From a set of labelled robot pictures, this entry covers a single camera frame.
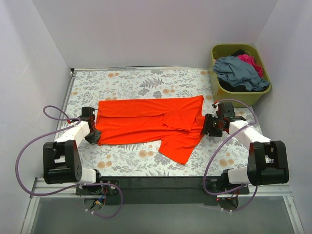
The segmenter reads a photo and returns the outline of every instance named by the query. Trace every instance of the shirt sleeve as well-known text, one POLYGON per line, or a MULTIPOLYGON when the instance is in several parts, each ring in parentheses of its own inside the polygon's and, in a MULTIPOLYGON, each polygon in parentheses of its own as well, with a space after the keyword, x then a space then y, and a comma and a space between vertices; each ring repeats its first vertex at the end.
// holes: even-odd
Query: shirt sleeve
POLYGON ((182 134, 166 137, 161 139, 159 152, 173 161, 185 164, 203 136, 204 135, 189 136, 188 134, 182 134))

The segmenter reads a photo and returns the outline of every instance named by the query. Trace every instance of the glass panel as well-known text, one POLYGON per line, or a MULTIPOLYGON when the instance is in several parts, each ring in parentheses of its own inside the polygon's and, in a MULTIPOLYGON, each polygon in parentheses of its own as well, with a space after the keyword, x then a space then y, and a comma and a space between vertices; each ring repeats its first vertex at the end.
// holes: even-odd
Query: glass panel
MULTIPOLYGON (((249 197, 241 197, 240 204, 249 197)), ((116 206, 104 206, 109 215, 116 206)), ((32 234, 83 233, 194 234, 293 233, 283 197, 256 197, 234 214, 199 204, 124 205, 112 219, 84 211, 83 198, 41 198, 32 234)))

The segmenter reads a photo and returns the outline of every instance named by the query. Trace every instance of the white wall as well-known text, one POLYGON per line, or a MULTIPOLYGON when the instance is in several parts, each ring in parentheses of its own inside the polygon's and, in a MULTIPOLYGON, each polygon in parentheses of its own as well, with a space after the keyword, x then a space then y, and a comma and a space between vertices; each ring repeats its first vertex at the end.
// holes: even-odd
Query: white wall
POLYGON ((277 0, 33 0, 69 67, 208 67, 216 43, 255 43, 277 0))
POLYGON ((256 42, 272 91, 255 111, 261 128, 287 147, 290 186, 306 233, 312 232, 312 2, 280 0, 256 42))
MULTIPOLYGON (((0 233, 17 234, 29 195, 15 178, 15 159, 28 141, 55 130, 42 108, 61 107, 70 71, 31 0, 0 0, 0 35, 0 233)), ((49 140, 31 146, 21 160, 29 189, 42 172, 42 145, 49 140)))

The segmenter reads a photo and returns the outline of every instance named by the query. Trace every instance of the clothing pile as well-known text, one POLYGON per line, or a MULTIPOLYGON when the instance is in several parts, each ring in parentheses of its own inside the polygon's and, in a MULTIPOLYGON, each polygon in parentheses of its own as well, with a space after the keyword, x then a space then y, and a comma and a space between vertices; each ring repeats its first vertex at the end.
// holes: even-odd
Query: clothing pile
POLYGON ((213 71, 217 73, 221 87, 230 92, 261 92, 270 85, 262 78, 262 67, 243 50, 216 60, 213 71))

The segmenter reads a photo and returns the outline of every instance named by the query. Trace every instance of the pink cloth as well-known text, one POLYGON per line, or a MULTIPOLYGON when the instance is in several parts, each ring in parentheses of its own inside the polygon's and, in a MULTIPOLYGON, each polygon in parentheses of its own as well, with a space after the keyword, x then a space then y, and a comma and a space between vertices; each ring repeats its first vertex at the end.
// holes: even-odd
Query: pink cloth
POLYGON ((260 66, 257 66, 255 63, 254 63, 254 58, 251 57, 251 56, 248 56, 248 55, 238 55, 237 56, 240 60, 242 60, 243 62, 246 62, 248 63, 249 65, 253 66, 254 69, 258 72, 258 75, 260 77, 263 77, 263 70, 262 70, 262 67, 260 66))

